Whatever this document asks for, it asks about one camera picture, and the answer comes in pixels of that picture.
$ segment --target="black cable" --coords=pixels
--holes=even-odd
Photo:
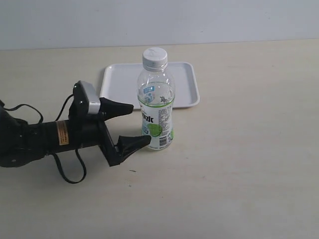
[[[74,96],[74,95],[71,94],[71,95],[68,96],[68,98],[66,98],[66,100],[65,100],[65,102],[64,102],[64,104],[63,104],[63,106],[62,106],[62,109],[61,109],[61,111],[60,111],[60,113],[59,113],[59,115],[58,115],[58,117],[56,118],[55,121],[58,121],[58,120],[60,119],[60,117],[61,117],[61,115],[62,115],[62,113],[63,113],[63,111],[64,111],[64,108],[65,108],[66,104],[68,103],[69,99],[71,99],[73,96]]]
[[[14,108],[11,108],[11,109],[7,109],[7,108],[4,108],[4,109],[5,109],[6,111],[16,111],[16,110],[20,109],[22,106],[28,106],[28,107],[30,107],[31,109],[34,109],[35,111],[37,111],[38,114],[40,115],[40,120],[39,120],[38,123],[43,123],[43,115],[41,114],[40,111],[38,111],[35,107],[33,107],[33,106],[31,106],[31,105],[21,104],[21,105],[18,105],[18,106],[16,106],[16,107],[14,107]]]
[[[71,183],[71,184],[80,183],[80,182],[82,182],[82,181],[85,179],[85,177],[86,177],[86,167],[85,167],[85,164],[84,164],[84,162],[83,162],[83,159],[81,158],[81,156],[80,156],[80,154],[79,154],[79,150],[78,150],[78,149],[75,150],[75,154],[76,154],[76,156],[77,156],[78,160],[80,161],[80,163],[81,163],[81,165],[82,165],[82,168],[83,168],[83,176],[82,176],[82,178],[81,178],[79,181],[72,181],[72,180],[68,179],[68,178],[65,176],[65,174],[64,174],[64,171],[63,171],[63,168],[62,168],[62,165],[61,165],[61,161],[60,161],[60,159],[59,159],[59,156],[58,156],[56,153],[53,153],[53,154],[52,154],[52,156],[54,157],[56,166],[57,166],[57,168],[58,168],[58,170],[59,170],[60,175],[62,176],[62,178],[64,179],[64,181],[66,181],[66,182],[68,182],[68,183]]]

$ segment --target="water bottle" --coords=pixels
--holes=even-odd
[[[167,148],[173,138],[172,110],[175,82],[167,70],[167,52],[152,47],[143,53],[143,70],[138,78],[138,99],[142,111],[142,135],[152,137],[149,148]]]

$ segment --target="table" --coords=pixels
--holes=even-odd
[[[145,48],[0,51],[0,99],[52,121],[75,82],[100,89],[107,65],[140,62]],[[77,185],[52,157],[0,168],[1,239],[319,237],[319,40],[163,48],[194,66],[201,95],[173,111],[173,144],[116,167],[82,149],[88,176]],[[12,115],[38,120],[30,109]],[[107,126],[115,141],[139,135],[140,112]],[[75,154],[60,156],[80,178]]]

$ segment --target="plastic tray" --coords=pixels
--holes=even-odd
[[[134,105],[140,109],[137,99],[137,79],[142,71],[141,63],[113,64],[105,69],[101,97]],[[199,92],[194,68],[187,62],[169,62],[168,69],[175,79],[174,108],[192,107],[199,103]]]

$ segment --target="white wall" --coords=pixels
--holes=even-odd
[[[0,0],[0,49],[319,37],[319,0]]]

